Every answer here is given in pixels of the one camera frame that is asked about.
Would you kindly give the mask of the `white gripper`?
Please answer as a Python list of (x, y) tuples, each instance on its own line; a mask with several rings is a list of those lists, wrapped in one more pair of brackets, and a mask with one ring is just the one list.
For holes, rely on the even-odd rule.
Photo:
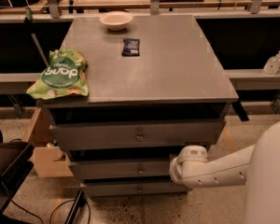
[(183, 184), (181, 174), (178, 172), (177, 158), (173, 158), (169, 166), (169, 174), (171, 179), (179, 185)]

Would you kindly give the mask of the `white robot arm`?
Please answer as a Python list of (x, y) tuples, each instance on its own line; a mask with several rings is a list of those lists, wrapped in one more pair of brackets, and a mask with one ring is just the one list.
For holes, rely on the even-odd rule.
[(256, 144), (213, 161), (204, 147), (184, 147), (169, 173), (188, 188), (244, 185), (243, 224), (280, 224), (280, 121)]

